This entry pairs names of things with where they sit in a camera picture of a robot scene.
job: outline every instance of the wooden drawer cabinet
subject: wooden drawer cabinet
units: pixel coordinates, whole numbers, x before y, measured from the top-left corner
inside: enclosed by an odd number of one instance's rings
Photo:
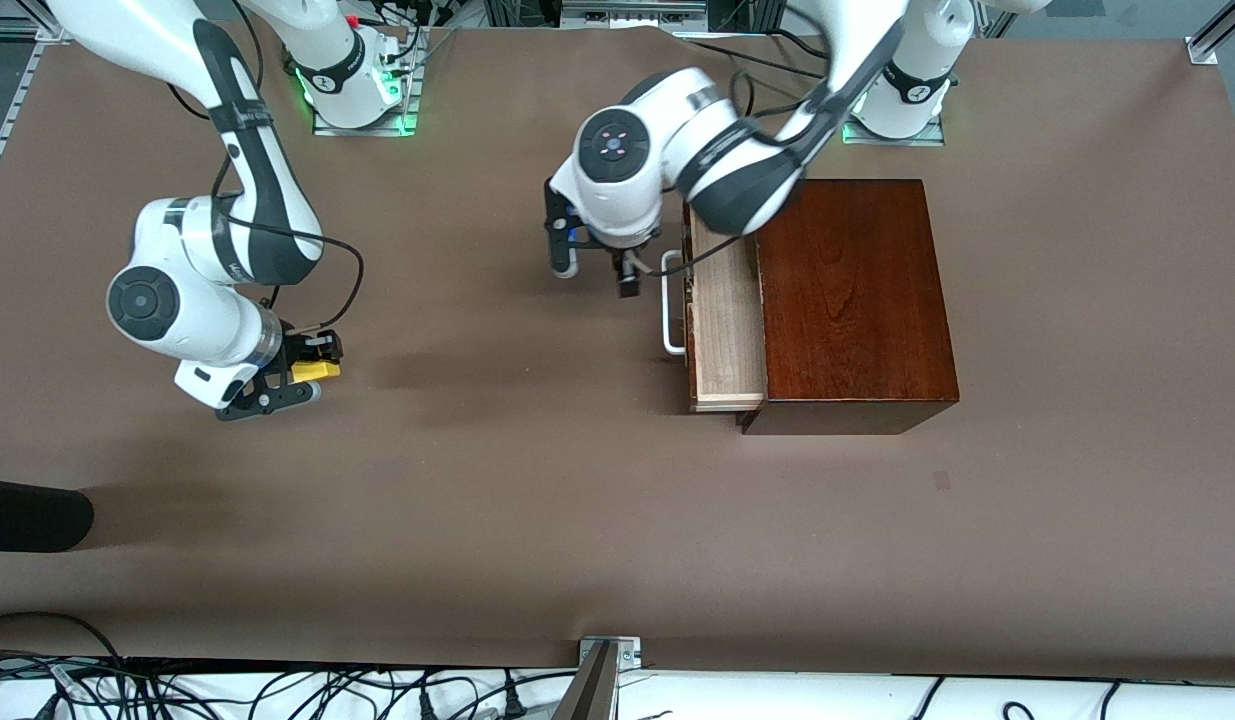
[[[689,214],[685,258],[726,237]],[[685,280],[690,408],[748,433],[900,433],[960,384],[920,182],[809,182]]]

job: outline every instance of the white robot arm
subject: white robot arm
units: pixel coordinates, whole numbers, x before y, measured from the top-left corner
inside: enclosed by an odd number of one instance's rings
[[[555,273],[576,274],[578,249],[608,249],[621,295],[636,295],[637,251],[657,236],[663,183],[713,231],[762,227],[895,53],[905,10],[906,0],[823,0],[814,23],[831,49],[826,74],[776,137],[737,117],[697,68],[646,78],[592,115],[545,186]],[[579,227],[589,242],[577,241]]]
[[[311,363],[325,377],[337,374],[335,333],[288,332],[272,310],[233,289],[301,282],[324,253],[319,220],[238,47],[193,0],[51,5],[93,53],[200,101],[243,184],[228,198],[156,200],[141,210],[131,261],[106,296],[111,322],[137,345],[182,361],[174,383],[221,419],[317,400],[316,383],[288,384],[287,373]],[[279,388],[269,388],[266,375],[275,373],[283,373]],[[251,391],[242,393],[248,383]]]
[[[337,0],[241,0],[288,47],[306,95],[321,117],[341,128],[373,123],[396,106],[405,56],[396,38],[347,22]],[[416,44],[411,28],[410,44]]]
[[[1052,0],[983,0],[1009,14],[1034,14]],[[936,117],[951,88],[955,61],[974,32],[969,0],[910,0],[905,35],[853,116],[874,135],[914,137]]]

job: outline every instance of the drawer handle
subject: drawer handle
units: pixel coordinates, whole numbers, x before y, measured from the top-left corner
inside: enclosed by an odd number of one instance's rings
[[[669,261],[680,258],[684,258],[684,252],[678,249],[667,249],[662,254],[662,347],[669,354],[684,354],[687,352],[687,347],[671,342],[671,278],[664,274],[669,269]]]

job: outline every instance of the brown table surface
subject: brown table surface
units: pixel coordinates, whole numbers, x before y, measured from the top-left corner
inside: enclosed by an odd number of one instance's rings
[[[637,634],[663,667],[1235,676],[1235,122],[1179,42],[974,42],[946,149],[814,164],[925,182],[963,401],[887,438],[687,415],[655,284],[550,274],[541,182],[580,121],[727,59],[462,32],[383,141],[310,137],[268,49],[298,177],[369,263],[346,374],[222,425],[110,327],[137,210],[206,191],[220,146],[161,83],[47,51],[0,164],[0,479],[93,488],[99,530],[0,555],[0,611],[131,655],[567,664]],[[351,270],[331,249],[279,309],[329,314]]]

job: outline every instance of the yellow block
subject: yellow block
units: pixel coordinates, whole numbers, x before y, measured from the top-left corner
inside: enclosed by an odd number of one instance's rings
[[[329,363],[327,359],[316,359],[312,363],[293,363],[294,383],[320,382],[324,378],[335,378],[341,374],[342,366]]]

